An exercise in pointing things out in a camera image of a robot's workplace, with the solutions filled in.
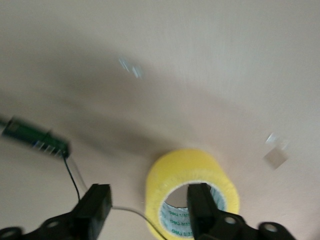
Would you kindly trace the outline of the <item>yellow tape roll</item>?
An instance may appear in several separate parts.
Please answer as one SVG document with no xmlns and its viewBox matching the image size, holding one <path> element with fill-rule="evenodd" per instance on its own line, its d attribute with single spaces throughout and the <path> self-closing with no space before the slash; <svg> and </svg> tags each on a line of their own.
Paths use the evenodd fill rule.
<svg viewBox="0 0 320 240">
<path fill-rule="evenodd" d="M 168 203 L 168 197 L 189 184 L 206 183 L 217 208 L 238 214 L 240 198 L 236 187 L 209 153 L 185 148 L 168 152 L 150 168 L 145 183 L 145 216 L 156 240 L 194 240 L 188 207 Z"/>
</svg>

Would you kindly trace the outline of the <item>brownish square tape piece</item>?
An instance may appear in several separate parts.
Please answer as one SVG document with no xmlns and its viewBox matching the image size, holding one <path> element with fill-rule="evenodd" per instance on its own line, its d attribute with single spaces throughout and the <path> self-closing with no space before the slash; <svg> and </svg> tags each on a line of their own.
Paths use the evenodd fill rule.
<svg viewBox="0 0 320 240">
<path fill-rule="evenodd" d="M 263 159 L 274 170 L 279 168 L 289 159 L 289 154 L 287 153 L 289 141 L 281 135 L 272 132 L 266 138 L 265 144 L 269 147 L 269 150 Z"/>
</svg>

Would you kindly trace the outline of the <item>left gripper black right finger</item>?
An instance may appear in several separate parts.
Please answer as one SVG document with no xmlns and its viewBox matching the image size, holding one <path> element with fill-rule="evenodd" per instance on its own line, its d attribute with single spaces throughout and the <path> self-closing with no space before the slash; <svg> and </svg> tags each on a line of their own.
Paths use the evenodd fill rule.
<svg viewBox="0 0 320 240">
<path fill-rule="evenodd" d="M 297 240 L 279 223 L 255 229 L 242 216 L 219 210 L 206 183 L 188 186 L 187 207 L 194 240 Z"/>
</svg>

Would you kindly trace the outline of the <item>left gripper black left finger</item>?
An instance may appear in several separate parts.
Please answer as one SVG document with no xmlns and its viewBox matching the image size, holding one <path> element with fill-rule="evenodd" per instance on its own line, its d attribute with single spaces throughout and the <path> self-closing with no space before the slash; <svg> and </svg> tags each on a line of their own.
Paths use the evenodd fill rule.
<svg viewBox="0 0 320 240">
<path fill-rule="evenodd" d="M 29 233 L 17 226 L 0 229 L 0 240 L 97 240 L 111 207 L 111 186 L 93 184 L 70 212 L 45 220 Z"/>
</svg>

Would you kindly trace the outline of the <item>small clear tape piece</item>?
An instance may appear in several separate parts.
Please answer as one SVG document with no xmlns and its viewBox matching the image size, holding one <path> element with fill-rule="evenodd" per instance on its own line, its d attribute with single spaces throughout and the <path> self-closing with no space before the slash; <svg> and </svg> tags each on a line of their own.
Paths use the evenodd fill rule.
<svg viewBox="0 0 320 240">
<path fill-rule="evenodd" d="M 118 59 L 118 62 L 124 70 L 126 70 L 128 73 L 133 74 L 137 79 L 141 79 L 143 77 L 143 71 L 139 65 L 136 65 L 123 57 L 120 57 Z"/>
</svg>

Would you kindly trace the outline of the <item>green circuit board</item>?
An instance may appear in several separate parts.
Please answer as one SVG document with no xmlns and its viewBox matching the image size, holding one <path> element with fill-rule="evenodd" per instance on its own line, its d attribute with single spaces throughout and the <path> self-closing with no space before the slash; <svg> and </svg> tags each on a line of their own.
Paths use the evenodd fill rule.
<svg viewBox="0 0 320 240">
<path fill-rule="evenodd" d="M 13 117 L 0 116 L 0 136 L 11 138 L 50 156 L 67 159 L 70 156 L 69 142 L 34 124 Z"/>
</svg>

